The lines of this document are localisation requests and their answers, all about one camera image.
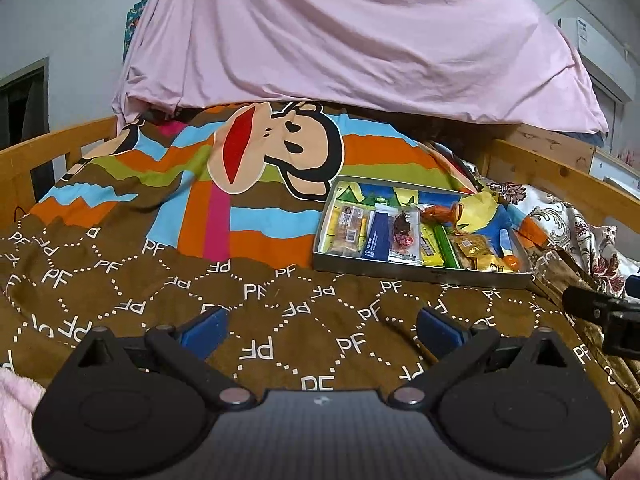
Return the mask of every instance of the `metal screw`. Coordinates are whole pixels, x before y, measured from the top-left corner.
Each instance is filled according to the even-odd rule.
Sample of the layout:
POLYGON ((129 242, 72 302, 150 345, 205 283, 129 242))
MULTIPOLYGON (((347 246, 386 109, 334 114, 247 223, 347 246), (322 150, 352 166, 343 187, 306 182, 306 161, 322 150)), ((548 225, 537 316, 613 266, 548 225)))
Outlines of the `metal screw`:
POLYGON ((424 391, 410 386, 398 388, 394 391, 394 399, 403 404, 418 404, 424 399, 424 391))
POLYGON ((220 400, 226 404, 244 404, 251 399, 251 392, 244 388, 227 388, 220 392, 220 400))

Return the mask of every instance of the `pink stripe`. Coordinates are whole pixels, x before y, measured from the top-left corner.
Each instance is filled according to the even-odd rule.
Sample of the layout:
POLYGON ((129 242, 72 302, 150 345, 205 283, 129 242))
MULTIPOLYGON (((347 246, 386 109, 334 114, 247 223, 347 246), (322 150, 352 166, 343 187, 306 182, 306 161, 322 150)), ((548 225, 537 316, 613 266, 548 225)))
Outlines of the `pink stripe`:
POLYGON ((168 121, 158 126, 158 130, 165 137, 175 137, 181 131, 187 127, 187 123, 181 123, 180 121, 168 121))
POLYGON ((212 182, 207 213, 207 230, 204 235, 202 257, 212 262, 229 259, 229 217, 231 196, 212 182))

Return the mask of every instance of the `gray gripper base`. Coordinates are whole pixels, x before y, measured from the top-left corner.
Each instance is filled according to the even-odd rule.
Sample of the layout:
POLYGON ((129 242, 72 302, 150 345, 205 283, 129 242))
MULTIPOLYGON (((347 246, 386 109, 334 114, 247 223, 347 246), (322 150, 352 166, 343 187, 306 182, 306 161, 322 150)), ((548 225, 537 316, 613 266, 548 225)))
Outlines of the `gray gripper base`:
MULTIPOLYGON (((376 392, 276 390, 252 410, 220 416, 201 446, 182 462, 140 478, 513 480, 515 477, 467 462, 443 443, 428 418, 394 410, 383 404, 376 392)), ((599 479, 595 472, 584 470, 562 480, 599 479)), ((76 478, 54 472, 47 480, 76 478)))

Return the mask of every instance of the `black circular cover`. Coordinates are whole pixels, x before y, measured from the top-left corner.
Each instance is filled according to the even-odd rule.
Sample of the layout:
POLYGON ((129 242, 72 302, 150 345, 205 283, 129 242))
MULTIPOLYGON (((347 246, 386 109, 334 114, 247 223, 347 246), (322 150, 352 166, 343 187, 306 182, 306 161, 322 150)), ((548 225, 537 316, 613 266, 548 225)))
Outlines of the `black circular cover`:
POLYGON ((524 475, 593 465, 611 434, 609 410, 588 379, 551 366, 462 381, 444 395, 438 415, 464 454, 524 475))
POLYGON ((98 366, 55 381, 34 414, 33 434, 50 465, 83 476, 129 476, 193 448, 205 422, 204 402, 186 384, 98 366))

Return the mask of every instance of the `wooden bed frame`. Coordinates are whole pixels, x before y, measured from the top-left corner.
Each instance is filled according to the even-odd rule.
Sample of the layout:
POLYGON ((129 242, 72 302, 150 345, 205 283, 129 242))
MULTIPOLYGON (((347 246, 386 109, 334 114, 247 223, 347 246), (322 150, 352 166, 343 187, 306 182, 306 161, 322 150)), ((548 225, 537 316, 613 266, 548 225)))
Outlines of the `wooden bed frame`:
MULTIPOLYGON (((485 131, 486 127, 479 128, 473 138, 481 138, 485 131)), ((555 153, 561 155, 558 158, 564 162, 555 160, 547 154, 537 153, 537 150, 516 145, 514 140, 518 141, 513 137, 514 132, 530 139, 530 136, 546 130, 536 128, 533 131, 529 126, 515 130, 511 128, 510 135, 507 136, 509 140, 492 140, 492 136, 484 136, 485 142, 475 144, 475 153, 464 155, 478 165, 482 174, 497 182, 532 184, 574 204, 593 225, 603 225, 605 218, 613 217, 640 234, 639 200, 578 169, 583 165, 581 156, 578 157, 577 164, 573 164, 567 160, 564 152, 556 150, 555 153)), ((45 134, 2 150, 0 228, 11 225, 15 218, 19 218, 22 215, 21 209, 28 212, 35 204, 30 175, 33 168, 62 155, 65 156, 67 169, 71 168, 82 156, 81 149, 84 146, 98 140, 113 139, 115 135, 116 120, 115 117, 110 117, 45 134)), ((584 146, 586 144, 579 142, 575 149, 584 151, 584 146)))

